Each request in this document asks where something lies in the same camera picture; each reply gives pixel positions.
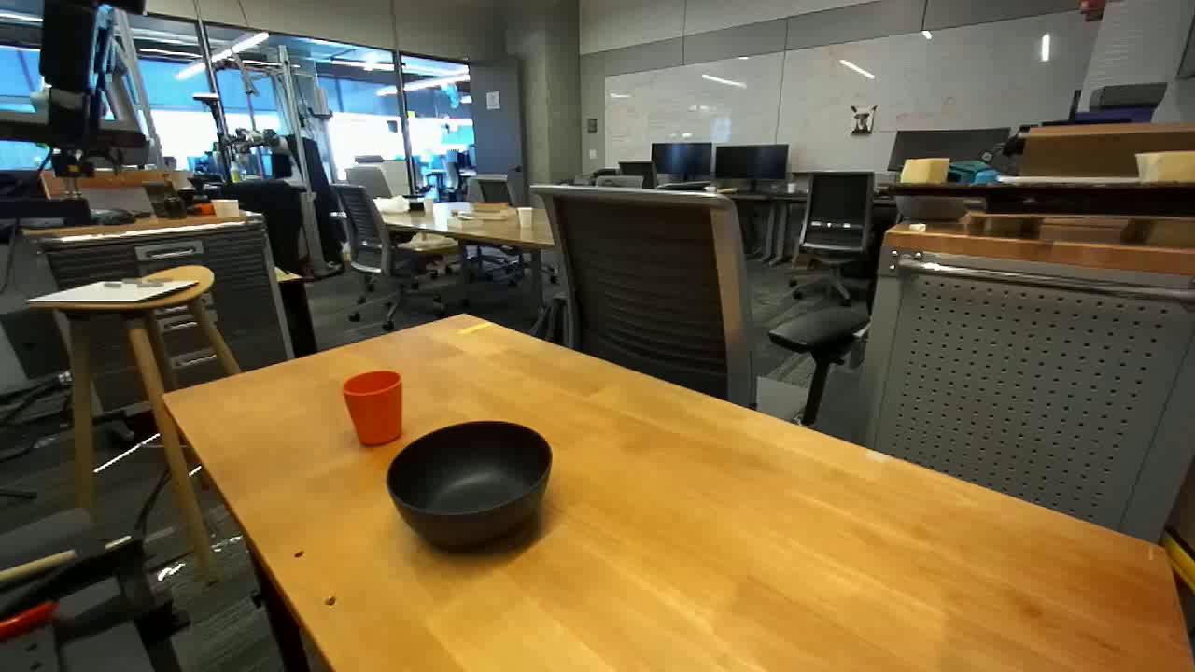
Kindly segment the light wooden background desk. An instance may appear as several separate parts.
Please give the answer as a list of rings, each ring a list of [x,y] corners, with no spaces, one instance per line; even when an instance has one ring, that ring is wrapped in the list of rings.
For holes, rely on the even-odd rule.
[[[431,232],[461,242],[494,242],[522,251],[553,246],[548,217],[532,205],[435,200],[423,210],[400,210],[392,199],[377,199],[377,214],[387,226],[400,232]]]

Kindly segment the round wooden stool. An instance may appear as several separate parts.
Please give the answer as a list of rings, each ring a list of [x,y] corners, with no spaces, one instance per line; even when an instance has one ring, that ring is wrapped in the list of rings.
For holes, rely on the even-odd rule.
[[[136,363],[141,394],[151,403],[152,426],[159,431],[159,449],[166,449],[166,467],[169,467],[169,482],[171,494],[179,499],[179,516],[182,516],[182,533],[189,545],[189,561],[197,563],[202,574],[213,574],[213,547],[208,547],[208,527],[197,502],[197,489],[189,486],[189,464],[182,451],[182,436],[179,426],[169,414],[166,403],[166,374],[159,374],[159,357],[158,357],[158,342],[152,342],[152,318],[159,308],[188,308],[197,324],[197,332],[206,334],[206,342],[213,347],[217,363],[223,374],[235,374],[240,363],[223,338],[223,332],[217,327],[217,322],[206,308],[206,298],[213,293],[217,273],[206,263],[171,263],[171,270],[158,270],[146,275],[132,275],[132,278],[193,278],[193,287],[166,293],[166,298],[151,298],[141,304],[91,304],[91,308],[50,308],[59,318],[64,332],[66,332],[66,363],[72,363],[72,494],[79,506],[92,506],[97,502],[97,449],[92,449],[92,347],[91,347],[91,332],[86,324],[97,318],[111,318],[125,324],[125,338],[126,338],[126,353]]]

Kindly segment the dark grey bowl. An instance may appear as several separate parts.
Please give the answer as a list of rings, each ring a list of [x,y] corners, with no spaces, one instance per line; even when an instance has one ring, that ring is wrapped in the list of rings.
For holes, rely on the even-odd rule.
[[[540,516],[553,449],[515,420],[456,420],[412,439],[384,474],[403,521],[436,547],[477,547]]]

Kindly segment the grey background office chair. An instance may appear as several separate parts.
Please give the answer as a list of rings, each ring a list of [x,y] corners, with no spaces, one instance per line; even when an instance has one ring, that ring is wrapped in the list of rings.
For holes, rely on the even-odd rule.
[[[387,287],[382,327],[392,327],[400,302],[431,275],[447,273],[456,242],[447,236],[387,226],[374,199],[356,182],[337,182],[334,199],[344,223],[344,263],[364,275],[356,318],[364,318],[377,287]]]

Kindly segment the right black computer monitor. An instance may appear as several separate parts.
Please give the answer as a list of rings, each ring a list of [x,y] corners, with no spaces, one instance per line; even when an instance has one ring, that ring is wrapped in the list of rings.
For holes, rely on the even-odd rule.
[[[777,182],[788,175],[786,145],[722,145],[717,149],[717,177],[722,182]]]

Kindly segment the orange plastic cup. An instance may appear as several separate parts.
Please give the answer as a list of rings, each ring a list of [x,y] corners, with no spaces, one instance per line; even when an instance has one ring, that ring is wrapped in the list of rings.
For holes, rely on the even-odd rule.
[[[403,431],[403,377],[395,370],[356,374],[344,403],[364,449],[382,449]]]

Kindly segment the black computer monitor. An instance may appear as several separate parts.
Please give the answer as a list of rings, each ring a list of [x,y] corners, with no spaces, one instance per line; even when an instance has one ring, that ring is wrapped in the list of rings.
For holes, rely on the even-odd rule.
[[[717,149],[717,177],[722,182],[777,182],[788,175],[786,145],[722,145]]]
[[[651,159],[660,182],[705,182],[715,175],[710,140],[654,140]]]

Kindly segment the grey perforated cabinet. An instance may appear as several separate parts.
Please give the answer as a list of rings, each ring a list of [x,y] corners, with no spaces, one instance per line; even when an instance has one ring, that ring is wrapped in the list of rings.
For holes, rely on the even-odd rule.
[[[1195,253],[899,223],[868,439],[1154,541],[1195,464]]]

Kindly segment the grey rolling cabinet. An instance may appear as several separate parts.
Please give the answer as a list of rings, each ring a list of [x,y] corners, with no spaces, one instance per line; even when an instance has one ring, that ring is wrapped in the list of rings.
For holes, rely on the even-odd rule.
[[[291,353],[269,232],[255,217],[50,226],[37,246],[75,382],[102,410],[140,406],[136,332],[159,389]]]

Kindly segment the white tablet on stool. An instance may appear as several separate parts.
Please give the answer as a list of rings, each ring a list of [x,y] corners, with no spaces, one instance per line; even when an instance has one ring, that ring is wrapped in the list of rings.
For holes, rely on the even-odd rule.
[[[151,298],[166,298],[188,287],[193,287],[193,278],[92,278],[92,282],[35,293],[31,304],[50,304],[50,308],[141,304]]]

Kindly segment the black office chair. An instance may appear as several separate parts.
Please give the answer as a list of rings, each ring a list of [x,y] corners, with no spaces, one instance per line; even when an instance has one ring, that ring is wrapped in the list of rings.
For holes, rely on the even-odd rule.
[[[799,293],[799,313],[774,324],[768,338],[814,357],[814,377],[799,420],[810,426],[822,406],[828,364],[848,353],[868,324],[868,302],[848,287],[845,263],[863,260],[873,240],[869,226],[869,172],[814,172],[799,251],[822,263],[814,293]]]

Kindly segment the grey mesh office chair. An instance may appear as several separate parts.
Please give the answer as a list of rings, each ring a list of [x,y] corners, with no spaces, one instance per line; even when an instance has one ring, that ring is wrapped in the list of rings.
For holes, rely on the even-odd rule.
[[[740,214],[722,195],[540,182],[565,342],[749,406],[759,400]]]

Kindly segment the left black computer monitor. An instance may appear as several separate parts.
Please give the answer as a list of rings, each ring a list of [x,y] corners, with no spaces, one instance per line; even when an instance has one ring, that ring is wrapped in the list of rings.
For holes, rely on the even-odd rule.
[[[705,182],[715,175],[710,140],[654,140],[651,159],[660,182]]]

